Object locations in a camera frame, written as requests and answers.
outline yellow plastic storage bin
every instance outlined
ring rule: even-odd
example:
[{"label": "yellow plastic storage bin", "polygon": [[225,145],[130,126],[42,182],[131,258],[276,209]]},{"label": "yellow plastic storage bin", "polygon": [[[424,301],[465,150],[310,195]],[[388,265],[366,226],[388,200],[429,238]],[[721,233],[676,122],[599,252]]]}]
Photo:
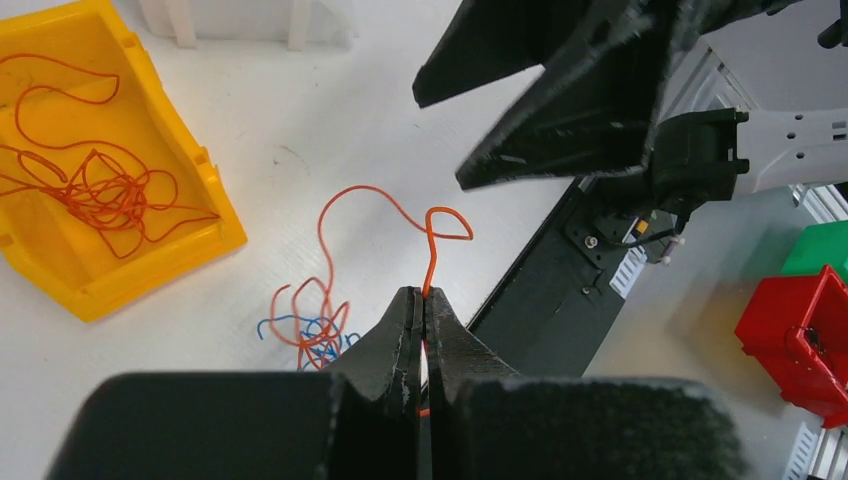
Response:
[{"label": "yellow plastic storage bin", "polygon": [[[50,85],[82,98],[102,99],[115,80],[20,54],[46,56],[120,77],[116,96],[102,105],[81,104],[49,89],[25,96],[19,113],[29,138],[48,146],[88,139],[121,145],[150,170],[173,175],[173,180],[161,174],[144,177],[146,201],[167,203],[177,195],[176,183],[176,203],[212,212],[213,218],[181,224],[162,240],[145,241],[131,255],[119,258],[101,233],[75,218],[66,204],[44,191],[23,189],[0,196],[0,250],[15,270],[87,322],[247,242],[217,168],[177,115],[138,37],[108,0],[80,0],[0,21],[0,59],[15,57],[0,63],[0,145],[43,156],[68,176],[93,149],[121,157],[122,152],[102,144],[41,148],[21,134],[16,103],[28,88]],[[50,177],[46,168],[27,162],[27,168],[40,177]],[[8,149],[0,149],[0,175],[6,176],[0,178],[0,193],[18,186],[10,177],[35,182],[22,170],[18,154]],[[199,214],[190,209],[154,208],[144,215],[144,232],[155,238]],[[138,235],[128,230],[107,236],[112,249],[120,253],[132,251]]]}]

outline red plastic storage bin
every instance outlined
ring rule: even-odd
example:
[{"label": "red plastic storage bin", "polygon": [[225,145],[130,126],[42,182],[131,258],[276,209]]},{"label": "red plastic storage bin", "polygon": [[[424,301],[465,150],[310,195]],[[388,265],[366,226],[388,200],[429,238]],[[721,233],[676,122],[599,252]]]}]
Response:
[{"label": "red plastic storage bin", "polygon": [[764,279],[736,336],[784,400],[821,415],[825,428],[848,424],[848,289],[830,266]]}]

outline black cable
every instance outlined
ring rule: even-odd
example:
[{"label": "black cable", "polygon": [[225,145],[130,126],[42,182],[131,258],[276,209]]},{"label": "black cable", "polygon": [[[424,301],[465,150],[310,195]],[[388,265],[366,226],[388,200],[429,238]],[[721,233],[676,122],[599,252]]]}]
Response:
[{"label": "black cable", "polygon": [[677,216],[677,221],[673,228],[669,228],[667,230],[662,230],[660,232],[652,233],[648,236],[642,236],[632,242],[618,242],[615,240],[610,240],[604,235],[599,235],[601,241],[606,243],[607,245],[612,245],[613,247],[620,248],[635,248],[641,247],[642,245],[647,245],[649,243],[653,243],[664,238],[673,237],[675,235],[680,235],[683,233],[683,229],[686,228],[686,222],[689,220],[689,214],[681,214]]}]

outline blue wire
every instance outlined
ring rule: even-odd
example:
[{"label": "blue wire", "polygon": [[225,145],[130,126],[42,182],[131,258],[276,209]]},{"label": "blue wire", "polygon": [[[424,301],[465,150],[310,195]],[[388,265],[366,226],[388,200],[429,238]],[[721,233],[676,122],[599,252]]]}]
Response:
[{"label": "blue wire", "polygon": [[[279,322],[280,320],[288,320],[290,318],[294,318],[294,315],[292,315],[292,314],[283,315],[282,317],[275,318],[274,321]],[[318,318],[302,318],[301,317],[300,321],[307,323],[306,330],[300,331],[301,336],[303,336],[306,339],[315,338],[320,333],[312,333],[311,329],[312,329],[313,325],[317,325],[318,328],[319,328],[319,332],[320,332],[323,329],[321,322],[326,322],[327,320],[328,320],[327,318],[323,318],[323,317],[318,317]],[[256,324],[256,334],[259,336],[260,340],[265,340],[265,337],[262,336],[262,329],[261,329],[262,324],[265,323],[265,322],[270,322],[270,321],[271,321],[271,319],[264,318],[264,319],[260,320],[259,323]],[[335,333],[338,333],[339,327],[336,326],[335,324],[333,324],[332,326],[333,326],[333,329],[335,330]],[[328,360],[328,363],[329,363],[329,362],[332,362],[333,360],[339,358],[339,355],[341,355],[344,350],[347,350],[348,348],[353,346],[353,344],[356,343],[357,341],[359,341],[359,339],[361,339],[361,338],[362,338],[362,336],[359,335],[358,333],[351,333],[349,335],[341,335],[342,341],[339,342],[339,351],[338,352],[333,347],[333,345],[330,341],[322,342],[319,345],[309,347],[309,351],[311,351],[314,355],[317,355],[322,363],[325,361],[325,359]]]}]

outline orange wire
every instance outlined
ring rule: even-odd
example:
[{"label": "orange wire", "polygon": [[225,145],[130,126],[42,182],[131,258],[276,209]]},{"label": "orange wire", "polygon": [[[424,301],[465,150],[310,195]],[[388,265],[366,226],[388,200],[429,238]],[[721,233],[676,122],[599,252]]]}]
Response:
[{"label": "orange wire", "polygon": [[[105,105],[117,97],[120,91],[121,77],[114,73],[94,72],[52,57],[34,53],[19,53],[0,58],[0,65],[16,59],[46,61],[80,73],[100,78],[109,78],[115,81],[115,86],[111,93],[102,100],[82,98],[50,85],[33,85],[26,88],[15,102],[15,128],[21,137],[37,147],[56,151],[64,151],[86,145],[105,145],[129,156],[133,160],[133,163],[137,164],[140,168],[141,173],[136,175],[131,174],[115,158],[92,147],[80,166],[69,176],[61,167],[35,152],[0,144],[0,150],[10,151],[15,154],[20,169],[32,179],[32,181],[24,181],[10,175],[0,174],[0,179],[17,185],[17,187],[11,190],[0,192],[0,197],[29,190],[38,191],[52,197],[62,203],[70,215],[97,230],[100,238],[103,239],[106,246],[118,259],[125,259],[132,256],[141,249],[145,241],[157,243],[164,240],[183,225],[220,218],[220,215],[211,210],[178,205],[179,185],[174,174],[166,170],[151,170],[138,156],[124,146],[105,140],[82,140],[66,145],[49,145],[32,138],[26,133],[21,123],[21,106],[28,95],[39,90],[46,90],[48,92],[58,93],[80,103]],[[51,184],[40,177],[28,166],[28,162],[32,162],[48,170],[55,177],[54,182],[58,182],[60,185]],[[109,175],[111,176],[106,179],[91,181],[90,177],[93,176],[92,169],[95,166],[100,166],[110,172]],[[159,177],[164,177],[173,185],[174,195],[166,203],[151,203],[147,199],[145,188],[154,178]],[[179,221],[161,235],[151,236],[147,231],[147,225],[144,221],[145,214],[148,211],[167,210],[189,210],[200,212],[203,215]],[[129,251],[118,253],[112,241],[107,238],[106,233],[128,231],[137,232],[138,241]]]},{"label": "orange wire", "polygon": [[[343,197],[344,195],[346,195],[350,192],[356,191],[356,190],[369,190],[369,191],[372,191],[372,192],[379,193],[380,195],[382,195],[386,200],[388,200],[397,209],[397,211],[403,216],[404,219],[406,219],[407,222],[409,222],[418,231],[427,234],[427,240],[428,240],[429,245],[430,245],[430,265],[427,269],[427,276],[424,279],[424,285],[421,288],[422,295],[424,295],[424,296],[427,296],[430,292],[430,283],[433,280],[433,273],[435,272],[435,269],[436,269],[436,261],[437,261],[436,238],[447,239],[447,240],[473,240],[474,239],[474,232],[471,230],[471,225],[468,224],[468,222],[465,220],[465,218],[463,218],[463,216],[459,212],[457,212],[456,210],[447,208],[447,207],[433,207],[430,210],[428,210],[427,215],[425,217],[425,225],[426,226],[422,226],[420,223],[416,222],[415,219],[413,219],[408,213],[406,213],[406,210],[404,210],[403,207],[400,206],[400,204],[397,202],[397,200],[395,200],[391,195],[389,195],[384,190],[382,190],[378,187],[374,187],[374,186],[371,186],[371,185],[353,185],[353,186],[345,188],[344,190],[335,194],[333,196],[333,198],[331,198],[327,202],[327,204],[324,205],[323,210],[321,210],[321,215],[318,216],[318,243],[321,245],[321,251],[324,253],[324,258],[327,261],[327,270],[328,270],[327,283],[325,284],[318,277],[310,277],[305,282],[303,282],[300,285],[300,287],[298,287],[298,289],[292,295],[291,310],[292,310],[292,315],[294,316],[294,322],[293,322],[294,323],[294,336],[293,337],[289,338],[289,337],[286,337],[285,335],[283,335],[282,333],[280,333],[280,331],[277,330],[277,327],[275,325],[276,322],[273,321],[273,319],[277,318],[277,315],[276,315],[277,299],[279,298],[280,294],[284,290],[291,287],[291,285],[284,285],[284,286],[280,287],[279,289],[277,289],[276,292],[274,292],[274,295],[271,298],[271,312],[270,312],[271,316],[269,318],[271,318],[272,321],[269,322],[269,326],[271,328],[271,331],[274,333],[274,335],[276,335],[276,337],[278,339],[280,339],[280,341],[282,341],[283,343],[286,343],[287,345],[292,345],[292,346],[298,347],[298,356],[297,356],[297,368],[298,369],[303,368],[303,356],[304,355],[307,357],[309,363],[313,367],[315,367],[316,369],[319,369],[319,370],[321,368],[325,367],[329,363],[329,360],[326,359],[326,356],[321,356],[320,360],[316,359],[312,350],[310,350],[310,347],[314,347],[314,346],[319,345],[319,344],[327,343],[327,344],[329,344],[329,346],[335,348],[336,351],[339,351],[339,347],[340,347],[339,337],[341,336],[342,332],[344,331],[344,326],[347,323],[348,314],[350,313],[350,302],[344,302],[339,306],[339,308],[333,309],[333,302],[332,302],[331,294],[332,294],[333,286],[335,284],[336,270],[335,270],[335,264],[333,263],[333,257],[330,254],[330,249],[327,247],[327,243],[324,240],[324,217],[326,217],[327,212],[329,211],[330,207],[332,207],[333,204],[336,203],[336,201],[339,198]],[[465,228],[466,234],[464,234],[464,235],[453,235],[453,234],[444,234],[444,233],[435,232],[433,230],[432,217],[436,213],[447,213],[447,214],[452,215],[454,218],[459,220],[459,222]],[[323,294],[324,299],[323,299],[322,304],[321,304],[320,314],[318,315],[319,316],[319,325],[321,327],[321,330],[320,330],[320,332],[318,332],[317,335],[307,339],[307,338],[303,338],[303,335],[301,335],[301,333],[300,333],[300,319],[301,319],[301,317],[300,317],[300,310],[299,310],[298,305],[297,305],[297,298],[300,295],[300,293],[307,286],[309,286],[312,283],[315,283],[318,286],[318,288],[321,290],[321,293]],[[340,323],[338,325],[338,328],[335,328],[336,327],[336,321],[338,319],[340,319]]]}]

